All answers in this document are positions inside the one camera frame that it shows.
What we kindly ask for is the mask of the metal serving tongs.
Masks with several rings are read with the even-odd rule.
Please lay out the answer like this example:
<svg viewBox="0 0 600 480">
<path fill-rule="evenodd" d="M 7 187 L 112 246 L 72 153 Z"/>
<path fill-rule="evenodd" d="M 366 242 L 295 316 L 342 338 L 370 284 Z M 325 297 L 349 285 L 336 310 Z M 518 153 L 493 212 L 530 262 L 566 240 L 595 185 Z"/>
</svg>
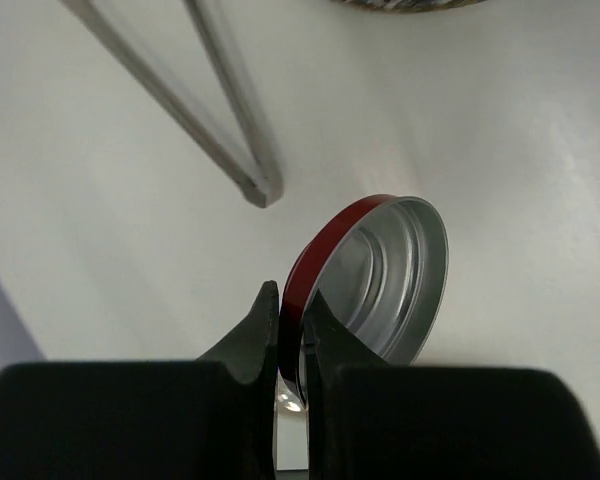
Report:
<svg viewBox="0 0 600 480">
<path fill-rule="evenodd" d="M 194 112 L 185 97 L 121 34 L 94 1 L 65 1 L 63 6 L 236 185 L 248 203 L 264 209 L 282 198 L 283 175 L 266 119 L 249 100 L 248 84 L 239 79 L 236 64 L 231 61 L 227 45 L 203 2 L 185 1 L 185 15 L 246 142 L 245 153 L 231 150 L 229 139 L 213 131 L 210 119 Z"/>
</svg>

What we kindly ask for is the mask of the metal spoon in case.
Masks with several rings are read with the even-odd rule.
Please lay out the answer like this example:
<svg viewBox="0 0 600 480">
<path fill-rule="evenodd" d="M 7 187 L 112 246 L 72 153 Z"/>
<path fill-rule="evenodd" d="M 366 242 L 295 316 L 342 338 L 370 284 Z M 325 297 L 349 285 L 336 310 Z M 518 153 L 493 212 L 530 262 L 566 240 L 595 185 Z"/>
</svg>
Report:
<svg viewBox="0 0 600 480">
<path fill-rule="evenodd" d="M 300 400 L 291 392 L 279 392 L 277 395 L 277 400 L 281 408 L 293 414 L 301 413 L 304 410 Z"/>
</svg>

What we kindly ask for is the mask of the silver tin lid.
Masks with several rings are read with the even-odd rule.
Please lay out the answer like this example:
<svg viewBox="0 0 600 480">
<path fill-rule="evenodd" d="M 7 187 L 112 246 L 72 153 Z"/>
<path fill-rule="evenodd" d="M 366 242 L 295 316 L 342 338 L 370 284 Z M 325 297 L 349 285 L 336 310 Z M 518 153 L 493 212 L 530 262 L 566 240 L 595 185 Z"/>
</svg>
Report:
<svg viewBox="0 0 600 480">
<path fill-rule="evenodd" d="M 304 317 L 316 300 L 380 358 L 410 365 L 435 323 L 448 263 L 443 219 L 419 197 L 367 196 L 325 224 L 296 259 L 281 300 L 279 371 L 299 402 L 307 402 Z"/>
</svg>

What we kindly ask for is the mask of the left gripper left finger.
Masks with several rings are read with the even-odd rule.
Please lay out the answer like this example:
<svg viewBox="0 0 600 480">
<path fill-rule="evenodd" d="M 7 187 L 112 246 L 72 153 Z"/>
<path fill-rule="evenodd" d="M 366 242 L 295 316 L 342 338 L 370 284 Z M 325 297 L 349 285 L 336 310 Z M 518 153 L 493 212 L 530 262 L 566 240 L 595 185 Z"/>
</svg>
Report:
<svg viewBox="0 0 600 480">
<path fill-rule="evenodd" d="M 0 371 L 0 479 L 271 479 L 278 287 L 197 359 Z"/>
</svg>

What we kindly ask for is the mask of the speckled ceramic plate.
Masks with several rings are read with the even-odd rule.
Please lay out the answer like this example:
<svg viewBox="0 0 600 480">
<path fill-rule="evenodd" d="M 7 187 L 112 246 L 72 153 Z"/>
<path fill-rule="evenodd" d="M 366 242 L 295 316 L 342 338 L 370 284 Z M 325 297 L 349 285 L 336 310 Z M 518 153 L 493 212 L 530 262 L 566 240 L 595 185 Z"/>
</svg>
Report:
<svg viewBox="0 0 600 480">
<path fill-rule="evenodd" d="M 419 14 L 454 10 L 485 0 L 334 0 L 334 3 L 370 12 Z"/>
</svg>

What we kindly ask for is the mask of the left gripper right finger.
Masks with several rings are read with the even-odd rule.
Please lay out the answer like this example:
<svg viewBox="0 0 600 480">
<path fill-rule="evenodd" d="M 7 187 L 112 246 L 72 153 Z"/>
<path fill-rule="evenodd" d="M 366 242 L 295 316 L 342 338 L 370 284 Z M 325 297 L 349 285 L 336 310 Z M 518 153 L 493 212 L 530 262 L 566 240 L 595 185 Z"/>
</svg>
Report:
<svg viewBox="0 0 600 480">
<path fill-rule="evenodd" d="M 304 320 L 313 479 L 600 479 L 571 390 L 533 369 L 392 366 L 316 298 Z"/>
</svg>

